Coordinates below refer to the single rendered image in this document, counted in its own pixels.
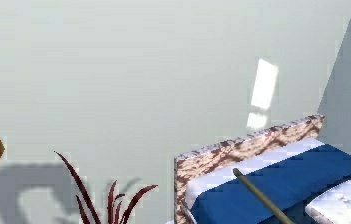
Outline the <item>olive green stick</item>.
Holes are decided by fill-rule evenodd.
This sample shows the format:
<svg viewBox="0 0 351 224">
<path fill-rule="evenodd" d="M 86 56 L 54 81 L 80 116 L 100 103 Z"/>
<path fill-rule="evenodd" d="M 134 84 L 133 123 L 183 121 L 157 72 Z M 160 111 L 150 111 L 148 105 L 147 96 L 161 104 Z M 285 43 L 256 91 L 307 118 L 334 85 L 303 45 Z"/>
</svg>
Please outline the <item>olive green stick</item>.
<svg viewBox="0 0 351 224">
<path fill-rule="evenodd" d="M 282 224 L 295 224 L 282 210 L 280 210 L 263 192 L 261 192 L 249 179 L 237 168 L 233 169 L 233 174 L 240 180 L 248 190 L 255 195 L 261 203 L 270 210 Z"/>
</svg>

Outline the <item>white pillow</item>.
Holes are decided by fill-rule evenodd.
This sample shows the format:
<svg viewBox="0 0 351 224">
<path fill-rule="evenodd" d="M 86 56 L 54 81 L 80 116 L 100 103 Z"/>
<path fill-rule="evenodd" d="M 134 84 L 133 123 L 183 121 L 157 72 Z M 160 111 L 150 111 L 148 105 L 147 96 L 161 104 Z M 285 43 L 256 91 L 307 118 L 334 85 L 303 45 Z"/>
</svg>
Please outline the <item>white pillow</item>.
<svg viewBox="0 0 351 224">
<path fill-rule="evenodd" d="M 318 224 L 351 224 L 351 180 L 313 199 L 305 212 Z"/>
</svg>

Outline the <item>dark red house plant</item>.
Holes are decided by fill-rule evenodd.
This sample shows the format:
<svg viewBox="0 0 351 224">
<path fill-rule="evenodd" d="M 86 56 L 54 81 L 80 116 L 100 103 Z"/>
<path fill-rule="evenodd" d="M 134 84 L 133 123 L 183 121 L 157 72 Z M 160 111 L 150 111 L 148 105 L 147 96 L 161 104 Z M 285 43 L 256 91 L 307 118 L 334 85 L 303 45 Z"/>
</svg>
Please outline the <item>dark red house plant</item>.
<svg viewBox="0 0 351 224">
<path fill-rule="evenodd" d="M 83 224 L 102 224 L 98 213 L 92 203 L 91 197 L 85 187 L 81 177 L 76 172 L 75 168 L 69 163 L 69 161 L 59 152 L 57 155 L 65 164 L 69 173 L 71 174 L 73 180 L 75 181 L 80 195 L 76 195 L 76 201 L 78 204 L 79 214 Z M 109 188 L 107 195 L 107 224 L 128 224 L 129 218 L 134 210 L 135 206 L 138 204 L 140 199 L 149 191 L 157 187 L 156 184 L 148 185 L 137 191 L 131 198 L 127 208 L 121 211 L 123 193 L 117 195 L 114 194 L 117 182 L 114 181 Z"/>
</svg>

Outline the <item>bed with blue cover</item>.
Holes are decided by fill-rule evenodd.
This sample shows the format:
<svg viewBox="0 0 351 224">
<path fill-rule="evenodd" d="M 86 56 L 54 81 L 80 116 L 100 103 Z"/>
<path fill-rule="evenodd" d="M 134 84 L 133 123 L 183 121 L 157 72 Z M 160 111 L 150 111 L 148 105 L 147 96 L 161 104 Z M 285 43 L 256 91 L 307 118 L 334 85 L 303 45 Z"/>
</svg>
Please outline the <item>bed with blue cover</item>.
<svg viewBox="0 0 351 224">
<path fill-rule="evenodd" d="M 351 177 L 351 155 L 317 140 L 323 121 L 311 115 L 175 157 L 174 224 L 277 224 L 235 168 L 296 224 L 310 224 L 308 199 Z"/>
</svg>

